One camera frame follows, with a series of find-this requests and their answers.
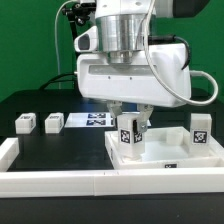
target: white base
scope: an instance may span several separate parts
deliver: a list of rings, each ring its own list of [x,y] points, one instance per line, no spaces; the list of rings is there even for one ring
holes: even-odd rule
[[[189,133],[184,133],[187,140]],[[196,166],[200,162],[203,168],[2,172],[0,198],[224,192],[224,150],[213,138],[210,139],[210,146],[210,156],[201,158],[201,161],[198,161],[199,158],[187,158],[186,147],[180,145],[177,148],[161,147],[156,153],[154,149],[151,162],[143,162],[161,166],[164,165],[161,161],[152,160],[163,156],[167,162],[175,156],[179,167],[188,166],[187,163]]]
[[[167,143],[169,131],[183,132],[182,144]],[[105,144],[114,169],[223,167],[224,149],[211,137],[208,156],[192,156],[190,133],[182,127],[150,129],[145,133],[145,153],[141,160],[122,157],[118,148],[118,132],[106,132]]]

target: green wall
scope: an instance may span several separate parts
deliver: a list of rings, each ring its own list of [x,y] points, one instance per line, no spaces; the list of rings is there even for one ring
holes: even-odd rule
[[[63,0],[1,0],[0,2],[0,101],[18,90],[37,89],[57,74],[54,48],[54,20]],[[224,84],[224,1],[211,1],[196,18],[159,19],[160,34],[174,33],[186,38],[192,49],[191,68],[211,73]],[[59,20],[62,72],[75,66],[67,19]],[[197,78],[193,86],[209,89]]]

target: white platform edge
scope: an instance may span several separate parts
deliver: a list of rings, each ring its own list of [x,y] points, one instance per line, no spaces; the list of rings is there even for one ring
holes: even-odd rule
[[[0,146],[0,172],[6,172],[18,154],[18,138],[7,138]]]
[[[224,168],[0,173],[0,197],[224,192]]]

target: white box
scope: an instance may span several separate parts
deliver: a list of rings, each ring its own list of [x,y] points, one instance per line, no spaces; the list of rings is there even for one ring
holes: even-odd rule
[[[30,134],[36,127],[36,115],[34,113],[22,114],[16,121],[16,134]]]
[[[47,134],[57,134],[64,126],[64,114],[52,113],[45,120],[45,132]]]
[[[170,133],[177,133],[181,142],[167,141]],[[183,127],[148,129],[145,133],[145,153],[141,160],[127,160],[118,144],[118,131],[105,132],[105,145],[114,169],[166,169],[223,167],[224,150],[214,138],[210,137],[208,155],[192,157],[190,133]]]

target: cable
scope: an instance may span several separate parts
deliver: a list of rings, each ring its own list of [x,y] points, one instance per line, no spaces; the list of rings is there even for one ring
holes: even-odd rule
[[[45,84],[43,84],[40,88],[39,88],[39,90],[44,90],[49,84],[51,84],[51,83],[53,83],[53,82],[61,82],[61,81],[63,81],[63,80],[59,80],[59,81],[56,81],[57,79],[60,79],[60,78],[63,78],[63,77],[68,77],[68,76],[72,76],[72,78],[74,78],[74,80],[73,81],[75,81],[75,75],[74,74],[62,74],[62,75],[58,75],[58,76],[56,76],[56,77],[53,77],[53,78],[51,78],[49,81],[47,81]]]
[[[61,74],[61,65],[60,65],[60,54],[59,54],[59,49],[58,49],[58,17],[61,12],[61,10],[64,8],[65,5],[69,3],[74,3],[77,2],[76,0],[70,0],[61,5],[59,8],[56,17],[55,17],[55,23],[54,23],[54,38],[55,38],[55,50],[56,50],[56,57],[57,57],[57,68],[58,68],[58,75]]]
[[[48,83],[46,83],[45,85],[43,85],[43,86],[41,86],[40,88],[39,88],[39,90],[44,90],[46,87],[48,87],[50,84],[52,84],[52,83],[62,83],[62,82],[74,82],[75,80],[73,80],[73,79],[71,79],[71,80],[69,80],[69,79],[66,79],[66,80],[56,80],[56,81],[51,81],[51,82],[48,82]]]
[[[205,106],[205,105],[208,105],[210,103],[212,103],[217,95],[218,95],[218,85],[217,85],[217,82],[215,81],[215,79],[209,75],[208,73],[205,73],[203,71],[190,71],[190,74],[192,76],[203,76],[203,77],[206,77],[213,85],[214,87],[214,93],[212,95],[212,97],[206,101],[194,101],[194,100],[189,100],[187,98],[184,98],[182,96],[180,96],[179,94],[177,94],[176,92],[174,92],[169,86],[166,85],[165,82],[163,82],[163,80],[160,78],[158,72],[156,71],[156,69],[154,68],[153,66],[153,63],[152,63],[152,60],[150,58],[150,55],[149,55],[149,46],[148,46],[148,36],[149,36],[149,24],[150,24],[150,20],[151,20],[151,16],[152,16],[152,12],[153,12],[153,8],[154,8],[154,5],[155,5],[155,1],[156,0],[152,0],[151,1],[151,4],[150,4],[150,7],[149,7],[149,10],[148,10],[148,14],[146,16],[146,22],[145,22],[145,28],[144,28],[144,50],[145,50],[145,56],[146,56],[146,59],[148,61],[148,64],[149,64],[149,67],[151,68],[152,72],[153,72],[153,75],[155,76],[155,78],[157,79],[157,81],[170,93],[172,94],[174,97],[176,97],[177,99],[187,103],[187,104],[190,104],[190,105],[194,105],[194,106]]]

